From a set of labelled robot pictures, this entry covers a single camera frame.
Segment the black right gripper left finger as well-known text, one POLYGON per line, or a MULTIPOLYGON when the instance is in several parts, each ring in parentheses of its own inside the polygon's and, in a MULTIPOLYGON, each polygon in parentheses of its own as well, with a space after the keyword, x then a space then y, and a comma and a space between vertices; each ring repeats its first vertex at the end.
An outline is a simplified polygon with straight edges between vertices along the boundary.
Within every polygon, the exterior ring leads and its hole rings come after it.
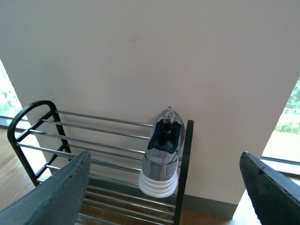
POLYGON ((73 225, 89 183, 91 157, 85 150, 0 213, 2 225, 73 225))

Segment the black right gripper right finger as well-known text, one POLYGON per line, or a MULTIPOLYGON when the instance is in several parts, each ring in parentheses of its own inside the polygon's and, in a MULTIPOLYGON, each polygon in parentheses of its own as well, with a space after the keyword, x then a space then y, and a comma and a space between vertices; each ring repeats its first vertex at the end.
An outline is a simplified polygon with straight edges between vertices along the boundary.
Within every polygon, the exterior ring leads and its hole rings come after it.
POLYGON ((240 171, 262 225, 300 223, 300 186, 249 152, 240 157, 240 171))

